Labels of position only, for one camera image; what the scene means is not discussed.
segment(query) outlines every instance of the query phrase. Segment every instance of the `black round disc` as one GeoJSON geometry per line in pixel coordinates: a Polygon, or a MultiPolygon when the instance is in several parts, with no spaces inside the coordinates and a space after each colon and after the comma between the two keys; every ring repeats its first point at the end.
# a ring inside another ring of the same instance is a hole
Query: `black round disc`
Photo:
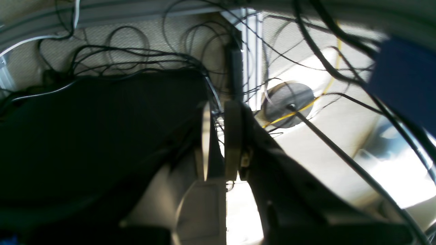
{"type": "MultiPolygon", "coordinates": [[[[265,98],[262,104],[262,109],[268,122],[274,122],[292,113],[289,105],[293,105],[297,110],[300,110],[315,99],[313,91],[308,86],[290,82],[284,82],[275,86],[268,92],[268,96],[270,100],[265,98]]],[[[311,110],[312,106],[300,113],[307,117],[311,110]]],[[[300,119],[291,116],[272,125],[278,128],[290,128],[299,123],[301,123],[300,119]]]]}

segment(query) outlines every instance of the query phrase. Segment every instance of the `yellow cable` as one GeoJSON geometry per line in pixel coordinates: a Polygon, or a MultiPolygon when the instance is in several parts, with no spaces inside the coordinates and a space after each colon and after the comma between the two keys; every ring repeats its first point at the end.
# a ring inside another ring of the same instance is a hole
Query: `yellow cable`
{"type": "MultiPolygon", "coordinates": [[[[337,39],[337,49],[339,51],[341,51],[342,49],[342,41],[338,38],[337,39]]],[[[339,64],[341,63],[341,55],[339,54],[339,52],[337,53],[337,57],[336,57],[336,64],[335,64],[335,68],[338,69],[339,68],[339,64]]],[[[333,85],[334,82],[334,77],[331,77],[330,82],[327,84],[327,87],[324,89],[323,91],[323,95],[327,93],[327,91],[330,89],[330,87],[333,85]]]]}
{"type": "MultiPolygon", "coordinates": [[[[341,51],[341,48],[342,48],[342,41],[341,41],[339,38],[337,39],[337,48],[338,48],[339,51],[341,51]]],[[[339,64],[340,64],[340,62],[341,62],[341,55],[340,55],[339,52],[338,52],[337,57],[336,57],[336,65],[335,65],[335,68],[336,68],[336,69],[339,68],[339,64]]],[[[330,89],[330,87],[333,85],[333,82],[334,82],[334,77],[331,77],[330,82],[327,84],[327,87],[324,89],[322,95],[324,95],[324,94],[327,93],[327,91],[328,91],[328,90],[330,89]]],[[[302,111],[308,109],[309,107],[313,106],[313,104],[315,104],[315,101],[317,101],[320,97],[321,97],[321,96],[316,97],[316,98],[315,98],[315,99],[314,99],[310,104],[308,104],[307,106],[301,108],[300,110],[298,110],[298,112],[302,112],[302,111]]],[[[263,125],[262,128],[266,128],[266,127],[268,127],[268,126],[271,125],[271,124],[278,123],[278,122],[280,122],[281,120],[286,119],[286,118],[288,118],[288,117],[292,117],[292,116],[295,115],[295,114],[296,114],[296,112],[291,112],[291,113],[289,113],[289,114],[287,114],[287,115],[284,115],[284,116],[280,117],[279,119],[277,119],[277,120],[275,120],[275,121],[272,121],[272,122],[270,122],[270,123],[267,123],[267,124],[263,125]]]]}

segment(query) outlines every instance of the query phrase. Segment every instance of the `metal frame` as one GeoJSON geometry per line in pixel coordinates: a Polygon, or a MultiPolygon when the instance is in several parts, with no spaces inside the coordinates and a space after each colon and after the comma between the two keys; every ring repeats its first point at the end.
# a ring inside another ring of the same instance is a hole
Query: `metal frame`
{"type": "MultiPolygon", "coordinates": [[[[307,0],[301,0],[305,14],[316,16],[307,0]]],[[[81,3],[78,28],[140,21],[161,17],[174,1],[161,0],[89,0],[81,3]]],[[[436,51],[436,2],[432,0],[324,0],[332,16],[383,28],[386,32],[411,39],[436,51]]],[[[293,12],[288,0],[226,1],[226,8],[247,6],[259,10],[293,12]]],[[[71,17],[70,5],[59,7],[62,17],[71,17]]],[[[188,0],[172,8],[169,16],[221,11],[208,3],[188,0]]],[[[62,31],[55,8],[29,14],[0,28],[0,50],[22,40],[62,31]]]]}

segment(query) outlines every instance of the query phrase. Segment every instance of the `blue object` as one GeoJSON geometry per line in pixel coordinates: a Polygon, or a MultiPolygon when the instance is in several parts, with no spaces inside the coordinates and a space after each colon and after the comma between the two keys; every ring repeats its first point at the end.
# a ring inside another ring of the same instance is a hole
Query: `blue object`
{"type": "Polygon", "coordinates": [[[436,53],[393,37],[376,62],[367,91],[436,136],[436,53]]]}

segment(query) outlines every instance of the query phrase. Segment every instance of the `white cable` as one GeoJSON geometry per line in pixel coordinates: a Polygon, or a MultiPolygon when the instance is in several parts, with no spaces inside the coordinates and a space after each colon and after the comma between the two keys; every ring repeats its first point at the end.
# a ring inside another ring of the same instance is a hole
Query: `white cable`
{"type": "MultiPolygon", "coordinates": [[[[78,24],[78,22],[79,22],[79,14],[80,14],[80,0],[75,0],[75,4],[74,4],[74,22],[73,22],[73,30],[72,30],[72,31],[76,30],[76,28],[77,28],[77,24],[78,24]]],[[[68,35],[69,35],[69,34],[67,34],[66,36],[63,36],[63,37],[60,37],[60,36],[57,36],[57,35],[45,35],[45,36],[39,36],[39,37],[31,37],[31,38],[29,38],[29,39],[26,39],[26,40],[20,41],[20,42],[18,42],[18,43],[16,43],[16,44],[10,46],[9,48],[3,50],[3,51],[0,53],[0,57],[2,57],[3,55],[5,55],[5,54],[8,53],[9,51],[13,50],[14,48],[16,48],[16,47],[18,47],[18,46],[20,46],[20,45],[22,45],[22,44],[25,44],[25,43],[31,42],[31,41],[36,41],[36,40],[40,40],[40,39],[48,39],[48,38],[60,39],[60,38],[65,38],[65,37],[67,37],[68,35]]]]}

